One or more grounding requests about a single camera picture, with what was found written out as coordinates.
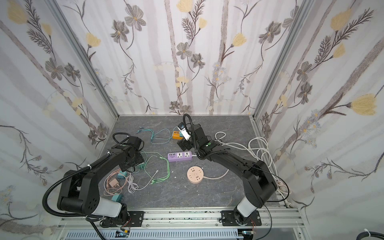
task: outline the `teal power adapter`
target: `teal power adapter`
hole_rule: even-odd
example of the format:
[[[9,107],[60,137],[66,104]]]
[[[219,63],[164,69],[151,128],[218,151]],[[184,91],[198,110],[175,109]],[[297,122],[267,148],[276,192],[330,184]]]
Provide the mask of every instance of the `teal power adapter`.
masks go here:
[[[121,179],[121,178],[125,178],[126,176],[127,176],[127,172],[122,172],[122,171],[120,171],[120,172],[118,173],[117,178]]]
[[[112,201],[114,202],[121,202],[122,194],[115,194],[112,196]]]

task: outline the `gray marble tabletop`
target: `gray marble tabletop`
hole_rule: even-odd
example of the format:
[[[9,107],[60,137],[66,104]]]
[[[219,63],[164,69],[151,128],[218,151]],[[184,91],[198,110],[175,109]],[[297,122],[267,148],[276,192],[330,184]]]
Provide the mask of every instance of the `gray marble tabletop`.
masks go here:
[[[255,137],[250,119],[248,116],[192,116],[194,124],[200,124],[206,135],[213,139],[215,133],[222,131],[227,135],[223,138],[224,142],[238,142],[248,145],[248,141]],[[144,142],[144,151],[158,152],[167,157],[169,152],[180,152],[177,140],[171,139],[166,144],[151,144],[150,132],[139,132],[139,126],[153,129],[155,132],[163,128],[170,131],[182,122],[182,116],[121,116],[117,120],[110,136],[115,132],[127,132],[132,136],[140,137]],[[159,137],[168,137],[168,131],[163,131]],[[113,146],[115,142],[110,137],[104,147],[105,149]],[[240,157],[252,159],[247,151],[230,149],[229,151]],[[199,166],[203,169],[207,177],[219,177],[226,172],[226,168],[220,164],[209,160],[200,160],[193,157],[190,161],[170,162],[170,177],[161,182],[148,185],[142,190],[129,193],[127,187],[122,190],[123,203],[128,208],[148,208],[148,207],[226,207],[236,206],[244,197],[242,180],[231,171],[226,176],[217,180],[203,179],[199,184],[192,184],[188,181],[187,170],[192,166]],[[159,172],[155,178],[167,175],[166,161],[152,157],[146,167],[147,172],[153,175],[156,170]],[[138,173],[133,174],[134,182],[139,187],[145,186],[150,177],[140,169]],[[99,184],[100,195],[103,195],[104,187],[102,180]],[[267,203],[267,205],[278,205],[278,203]]]

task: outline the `electrical outlet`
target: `electrical outlet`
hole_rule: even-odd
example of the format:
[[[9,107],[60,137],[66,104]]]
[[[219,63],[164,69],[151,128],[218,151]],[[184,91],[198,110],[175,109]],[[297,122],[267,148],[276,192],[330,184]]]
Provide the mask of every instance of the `electrical outlet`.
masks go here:
[[[168,161],[169,162],[176,162],[176,161],[184,161],[184,160],[192,160],[192,152],[171,152],[168,154]]]

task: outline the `cable tie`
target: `cable tie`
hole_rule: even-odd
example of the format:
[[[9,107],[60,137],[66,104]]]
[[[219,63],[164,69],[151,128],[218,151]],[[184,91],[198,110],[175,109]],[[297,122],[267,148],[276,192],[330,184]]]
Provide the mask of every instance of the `cable tie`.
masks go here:
[[[368,231],[368,229],[364,228],[364,231],[366,231],[369,234],[369,237],[371,236],[371,233]]]

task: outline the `green charging cable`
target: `green charging cable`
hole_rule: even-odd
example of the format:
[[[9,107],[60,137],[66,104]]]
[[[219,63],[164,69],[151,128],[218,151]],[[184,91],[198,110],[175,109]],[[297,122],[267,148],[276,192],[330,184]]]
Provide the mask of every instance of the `green charging cable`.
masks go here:
[[[141,151],[141,153],[145,153],[145,155],[146,155],[146,159],[145,159],[144,163],[141,164],[141,169],[143,169],[149,177],[152,177],[152,175],[150,175],[150,174],[146,171],[146,166],[147,166],[149,160],[150,160],[152,157],[158,157],[158,158],[163,159],[163,160],[165,160],[165,161],[167,162],[167,175],[166,175],[165,177],[160,177],[160,178],[157,178],[157,179],[153,179],[153,180],[151,181],[150,184],[163,182],[163,181],[165,181],[165,180],[167,180],[167,179],[169,178],[169,176],[170,176],[170,170],[169,170],[169,161],[168,161],[168,159],[166,159],[165,157],[163,157],[163,156],[162,156],[160,153],[158,153],[158,152],[144,152],[144,151]],[[148,153],[155,153],[155,154],[158,154],[159,156],[157,156],[157,155],[152,155],[152,156],[148,157]]]

